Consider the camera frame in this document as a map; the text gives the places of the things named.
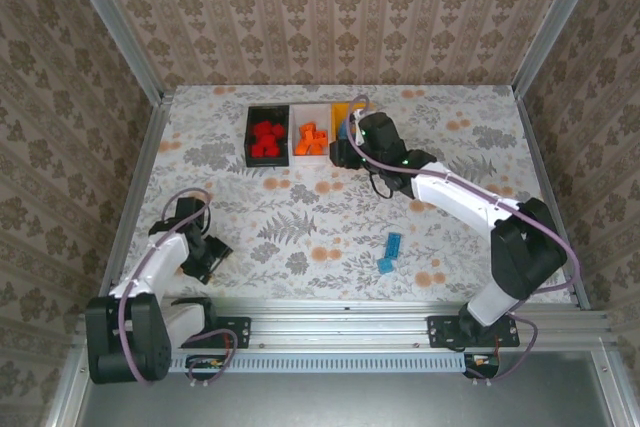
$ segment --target red object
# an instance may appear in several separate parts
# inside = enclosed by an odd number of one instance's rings
[[[264,157],[264,147],[260,144],[251,146],[251,157]]]
[[[282,124],[276,124],[271,129],[271,133],[276,136],[277,140],[280,140],[285,136],[287,131],[282,127]]]
[[[259,140],[263,135],[271,133],[271,122],[265,120],[253,126],[253,135]]]
[[[266,134],[260,137],[258,141],[259,145],[262,145],[265,148],[273,147],[276,145],[276,136],[273,134]]]
[[[266,157],[280,157],[280,147],[273,145],[265,150],[264,155]]]

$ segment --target blue block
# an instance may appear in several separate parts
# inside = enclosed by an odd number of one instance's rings
[[[400,239],[402,235],[391,232],[387,238],[387,250],[384,253],[386,259],[397,259],[400,251]]]
[[[381,275],[393,272],[393,263],[391,259],[378,259],[378,270]]]

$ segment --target table surface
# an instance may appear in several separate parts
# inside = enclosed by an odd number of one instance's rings
[[[508,86],[180,87],[125,270],[144,253],[147,231],[171,195],[197,186],[212,194],[216,235],[234,252],[208,285],[178,270],[169,296],[468,300],[489,279],[489,245],[443,210],[402,195],[382,200],[363,170],[245,167],[249,105],[348,101],[361,93],[393,119],[408,148],[505,196],[540,197]],[[389,232],[403,235],[400,255],[394,272],[380,275],[376,260]],[[559,271],[550,283],[561,281]]]

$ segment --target patterned wallpaper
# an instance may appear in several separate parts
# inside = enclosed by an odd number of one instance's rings
[[[0,425],[55,393],[149,111],[89,0],[0,0]]]
[[[510,84],[552,0],[117,0],[178,84]]]
[[[640,0],[580,0],[525,100],[591,301],[640,386]]]

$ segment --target purple cable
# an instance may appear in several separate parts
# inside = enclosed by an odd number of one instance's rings
[[[347,111],[347,119],[351,118],[351,113],[353,112],[353,109],[355,107],[355,105],[359,102],[364,102],[365,103],[365,107],[364,110],[365,112],[367,111],[367,109],[369,109],[369,97],[362,94],[362,95],[358,95],[355,99],[353,99],[350,103],[349,103],[349,110]],[[447,174],[443,174],[442,172],[437,172],[434,170],[429,170],[429,169],[409,169],[406,167],[396,167],[393,165],[387,165],[387,164],[383,164],[382,162],[378,162],[377,160],[371,158],[369,155],[367,155],[357,144],[355,139],[353,138],[353,133],[351,132],[351,129],[346,129],[347,131],[347,138],[349,139],[349,142],[351,143],[351,146],[353,147],[353,149],[367,162],[369,162],[371,165],[374,165],[380,169],[384,169],[384,170],[388,170],[391,172],[398,172],[401,174],[417,174],[417,175],[428,175],[431,177],[437,177],[439,179],[445,179],[445,181],[454,183],[460,187],[462,187],[463,189],[467,190],[468,192],[471,192],[472,194],[475,194],[476,196],[480,197],[483,200],[486,200],[487,202],[490,202],[492,204],[495,205],[495,209],[503,209],[507,212],[509,212],[511,215],[515,215],[516,217],[518,217],[520,220],[522,220],[523,222],[529,224],[530,226],[538,229],[540,232],[544,233],[545,235],[551,237],[551,239],[556,242],[560,247],[562,247],[566,252],[567,255],[569,256],[569,258],[571,259],[571,263],[573,264],[573,275],[571,276],[571,278],[562,283],[562,284],[558,284],[558,285],[553,285],[551,287],[543,287],[540,288],[538,290],[536,290],[534,293],[535,294],[543,294],[545,292],[554,292],[557,290],[563,290],[566,288],[571,287],[572,285],[574,285],[578,279],[580,278],[580,272],[582,270],[581,266],[580,266],[580,261],[578,260],[578,257],[576,256],[575,252],[573,251],[573,249],[571,248],[571,246],[569,246],[569,244],[567,244],[558,234],[556,234],[554,231],[552,231],[551,229],[549,229],[548,227],[542,225],[540,222],[537,222],[536,220],[527,217],[526,215],[524,215],[523,213],[519,212],[518,210],[512,208],[511,206],[503,203],[500,200],[496,200],[495,198],[493,198],[491,195],[488,195],[486,193],[484,193],[482,190],[478,189],[477,187],[475,187],[472,184],[467,184],[466,182],[463,182],[461,180],[458,180],[455,177],[450,177]]]
[[[523,324],[527,324],[531,326],[531,328],[533,329],[533,334],[531,335],[531,341],[529,342],[529,345],[527,345],[527,348],[524,350],[524,352],[522,353],[518,361],[515,364],[513,364],[513,367],[511,367],[505,373],[495,376],[493,379],[487,379],[487,377],[482,375],[477,370],[470,369],[469,367],[467,367],[467,371],[471,372],[473,375],[475,375],[479,379],[486,379],[486,380],[490,380],[491,382],[495,382],[498,380],[506,379],[507,377],[512,375],[516,370],[518,370],[518,368],[523,364],[523,362],[527,360],[527,357],[529,357],[529,354],[531,354],[531,351],[533,350],[533,346],[535,345],[536,340],[538,339],[538,326],[536,324],[534,324],[529,319],[524,319],[513,313],[507,314],[507,315],[511,317],[513,320],[515,320],[516,322],[522,322]]]
[[[204,334],[194,335],[193,337],[189,337],[189,339],[187,339],[187,341],[185,342],[185,344],[188,344],[189,342],[195,342],[196,340],[207,339],[209,337],[213,337],[214,335],[220,335],[220,334],[228,334],[231,336],[231,338],[233,339],[233,350],[229,354],[229,357],[227,357],[227,359],[225,360],[224,364],[222,364],[222,367],[220,367],[218,372],[216,372],[216,374],[210,379],[207,379],[207,382],[215,382],[218,379],[218,377],[220,377],[224,373],[224,371],[227,370],[227,368],[231,364],[231,361],[235,357],[236,352],[238,351],[238,336],[233,330],[218,329],[218,330],[212,330],[211,332],[206,332]],[[206,359],[197,359],[191,362],[191,364],[189,365],[189,371],[187,373],[189,380],[191,381],[196,380],[193,378],[193,369],[196,364],[199,364],[200,362],[204,362],[205,360]]]
[[[182,189],[180,192],[178,192],[173,197],[171,197],[169,202],[167,202],[167,204],[165,205],[164,209],[162,210],[162,213],[163,213],[162,217],[163,218],[164,218],[164,214],[167,211],[168,205],[171,202],[173,202],[173,200],[175,200],[177,197],[179,197],[180,195],[182,195],[182,194],[184,194],[186,192],[200,192],[200,193],[204,194],[205,198],[207,199],[205,201],[205,205],[200,210],[198,210],[196,213],[194,213],[194,214],[190,215],[189,217],[186,217],[185,219],[183,219],[180,222],[178,222],[171,229],[169,229],[168,232],[166,232],[162,237],[160,237],[160,240],[158,240],[158,242],[156,242],[153,245],[153,247],[145,254],[145,256],[140,261],[140,265],[138,265],[138,268],[135,270],[135,272],[131,276],[131,280],[129,281],[129,283],[127,284],[126,288],[124,289],[124,292],[122,293],[122,297],[120,298],[120,302],[118,303],[118,334],[120,336],[120,345],[122,345],[122,352],[124,353],[125,359],[127,360],[127,365],[129,366],[129,369],[131,370],[131,373],[133,374],[133,377],[138,382],[140,382],[141,384],[144,384],[144,385],[147,385],[147,386],[152,385],[153,382],[149,382],[140,373],[140,370],[136,366],[136,363],[135,363],[135,361],[133,359],[133,353],[131,352],[131,347],[129,346],[129,339],[127,339],[127,331],[126,331],[125,325],[124,325],[125,324],[124,314],[125,314],[125,310],[126,310],[127,297],[129,297],[129,294],[131,293],[131,290],[134,287],[134,282],[138,279],[138,277],[140,277],[140,274],[142,273],[142,270],[144,269],[144,267],[149,262],[149,259],[151,259],[151,257],[153,257],[153,254],[162,246],[162,244],[164,244],[167,241],[167,239],[169,237],[171,237],[171,235],[175,234],[180,228],[182,228],[183,226],[187,225],[192,220],[197,219],[201,214],[204,214],[204,212],[207,209],[207,206],[211,202],[211,197],[209,195],[209,192],[207,192],[204,189],[200,189],[199,187],[190,187],[188,189]]]

